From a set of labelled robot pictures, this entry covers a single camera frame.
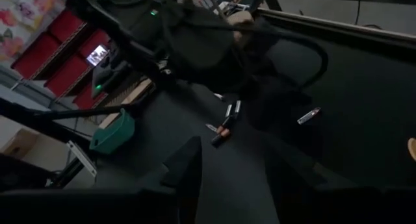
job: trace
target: floral fabric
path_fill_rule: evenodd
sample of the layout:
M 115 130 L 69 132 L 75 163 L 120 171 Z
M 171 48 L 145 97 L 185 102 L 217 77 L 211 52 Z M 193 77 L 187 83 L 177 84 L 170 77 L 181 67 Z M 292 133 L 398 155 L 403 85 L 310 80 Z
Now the floral fabric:
M 0 0 L 0 61 L 13 57 L 56 0 Z

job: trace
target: small screen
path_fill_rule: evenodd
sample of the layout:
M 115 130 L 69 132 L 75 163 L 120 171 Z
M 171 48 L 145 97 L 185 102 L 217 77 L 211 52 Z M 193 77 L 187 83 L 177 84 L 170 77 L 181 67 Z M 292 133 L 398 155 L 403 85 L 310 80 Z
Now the small screen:
M 103 58 L 105 58 L 107 53 L 109 53 L 109 51 L 103 45 L 99 45 L 92 53 L 90 53 L 86 60 L 92 66 L 97 66 L 103 60 Z

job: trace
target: teal container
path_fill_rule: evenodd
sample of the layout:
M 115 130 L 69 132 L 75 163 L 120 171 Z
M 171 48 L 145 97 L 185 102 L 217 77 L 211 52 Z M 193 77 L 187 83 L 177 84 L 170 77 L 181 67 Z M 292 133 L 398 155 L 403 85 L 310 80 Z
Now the teal container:
M 103 154 L 111 154 L 128 141 L 135 133 L 135 120 L 121 109 L 120 117 L 106 129 L 98 129 L 91 140 L 90 149 Z

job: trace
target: wooden board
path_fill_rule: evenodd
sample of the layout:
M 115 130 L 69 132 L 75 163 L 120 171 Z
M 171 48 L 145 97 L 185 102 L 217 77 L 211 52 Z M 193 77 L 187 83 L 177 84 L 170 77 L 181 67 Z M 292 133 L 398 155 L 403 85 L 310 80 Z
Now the wooden board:
M 133 102 L 149 85 L 151 84 L 151 80 L 146 79 L 142 81 L 122 102 L 122 104 L 129 104 Z M 114 113 L 108 115 L 103 122 L 98 126 L 100 129 L 105 129 L 108 127 L 120 113 Z

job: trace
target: red drawer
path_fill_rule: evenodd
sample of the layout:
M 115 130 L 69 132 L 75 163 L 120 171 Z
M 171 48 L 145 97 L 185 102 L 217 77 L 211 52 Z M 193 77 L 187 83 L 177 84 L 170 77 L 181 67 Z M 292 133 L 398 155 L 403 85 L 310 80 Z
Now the red drawer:
M 12 65 L 16 71 L 28 79 L 58 49 L 59 43 L 42 33 L 33 44 Z
M 90 55 L 92 51 L 99 45 L 103 44 L 107 46 L 108 41 L 107 34 L 101 30 L 97 30 L 82 46 L 79 48 L 80 54 L 85 58 Z
M 76 18 L 69 10 L 63 10 L 50 24 L 49 32 L 58 40 L 64 42 L 82 23 L 83 21 Z
M 46 81 L 45 86 L 60 96 L 87 68 L 88 64 L 82 58 L 73 55 Z
M 92 108 L 94 103 L 98 100 L 100 100 L 105 93 L 101 92 L 98 97 L 93 99 L 91 97 L 92 95 L 92 83 L 88 83 L 83 90 L 77 95 L 77 97 L 73 100 L 73 103 L 75 103 L 80 109 L 88 109 Z

